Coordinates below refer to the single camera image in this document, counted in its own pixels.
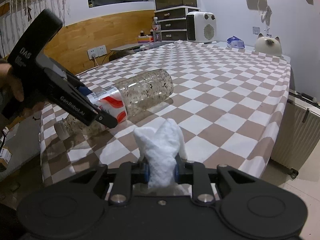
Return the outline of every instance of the wall socket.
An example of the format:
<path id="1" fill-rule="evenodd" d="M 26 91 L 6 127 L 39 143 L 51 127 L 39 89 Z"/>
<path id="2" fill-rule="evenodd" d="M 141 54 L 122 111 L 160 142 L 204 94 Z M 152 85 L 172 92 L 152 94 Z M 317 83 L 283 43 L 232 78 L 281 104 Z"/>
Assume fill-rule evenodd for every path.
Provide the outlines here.
<path id="1" fill-rule="evenodd" d="M 253 29 L 253 34 L 259 35 L 260 34 L 260 27 L 252 27 Z"/>
<path id="2" fill-rule="evenodd" d="M 98 50 L 98 57 L 106 55 L 107 54 L 107 48 L 105 45 L 102 45 L 100 47 L 96 48 Z"/>
<path id="3" fill-rule="evenodd" d="M 98 57 L 98 49 L 97 48 L 88 49 L 89 59 L 93 59 L 92 54 L 96 54 L 95 57 Z"/>

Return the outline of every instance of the speaker grille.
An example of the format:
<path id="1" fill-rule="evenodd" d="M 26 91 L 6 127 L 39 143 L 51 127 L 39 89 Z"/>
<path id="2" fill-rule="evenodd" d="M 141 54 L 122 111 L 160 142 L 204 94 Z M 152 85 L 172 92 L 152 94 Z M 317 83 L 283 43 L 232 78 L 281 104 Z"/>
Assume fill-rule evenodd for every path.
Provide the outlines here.
<path id="1" fill-rule="evenodd" d="M 189 41 L 196 40 L 196 30 L 195 30 L 195 16 L 193 14 L 187 15 L 187 35 Z"/>
<path id="2" fill-rule="evenodd" d="M 204 37 L 207 40 L 211 40 L 214 37 L 214 28 L 212 25 L 208 24 L 206 27 L 204 27 Z"/>

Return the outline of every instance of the human hand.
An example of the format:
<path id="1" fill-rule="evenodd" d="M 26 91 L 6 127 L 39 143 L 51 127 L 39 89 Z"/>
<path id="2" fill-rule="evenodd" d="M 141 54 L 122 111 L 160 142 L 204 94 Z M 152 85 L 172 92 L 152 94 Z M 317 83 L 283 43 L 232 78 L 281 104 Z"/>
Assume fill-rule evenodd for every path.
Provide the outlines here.
<path id="1" fill-rule="evenodd" d="M 11 65 L 8 63 L 0 64 L 0 88 L 9 86 L 13 93 L 13 96 L 19 101 L 24 100 L 23 87 L 21 80 L 12 75 Z M 42 110 L 44 107 L 44 102 L 37 103 L 32 109 L 25 108 L 21 116 L 27 118 L 32 114 Z"/>

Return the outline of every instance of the white cotton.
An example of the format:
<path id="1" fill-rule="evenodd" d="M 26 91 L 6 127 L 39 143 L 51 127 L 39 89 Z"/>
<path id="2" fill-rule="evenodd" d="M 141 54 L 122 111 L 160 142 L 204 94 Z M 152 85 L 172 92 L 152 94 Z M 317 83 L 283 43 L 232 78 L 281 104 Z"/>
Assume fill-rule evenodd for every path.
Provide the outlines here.
<path id="1" fill-rule="evenodd" d="M 145 156 L 150 169 L 148 188 L 164 188 L 175 183 L 175 157 L 179 153 L 187 159 L 184 138 L 173 119 L 167 119 L 158 130 L 138 127 L 133 131 L 140 150 L 140 160 Z"/>

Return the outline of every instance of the brown and white checkered cloth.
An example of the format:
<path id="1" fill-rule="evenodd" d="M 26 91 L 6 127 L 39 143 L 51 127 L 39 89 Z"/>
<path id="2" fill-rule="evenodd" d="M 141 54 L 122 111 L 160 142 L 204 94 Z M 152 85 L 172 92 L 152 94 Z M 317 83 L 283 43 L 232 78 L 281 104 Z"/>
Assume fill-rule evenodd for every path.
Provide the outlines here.
<path id="1" fill-rule="evenodd" d="M 53 124 L 68 114 L 47 105 L 41 117 L 41 160 L 46 185 L 98 163 L 118 167 L 139 157 L 132 131 L 158 128 L 172 118 L 181 127 L 188 159 L 208 168 L 224 163 L 259 177 L 268 162 L 288 98 L 287 61 L 244 49 L 177 41 L 80 74 L 98 91 L 144 71 L 165 69 L 174 83 L 162 104 L 99 135 L 57 138 Z"/>

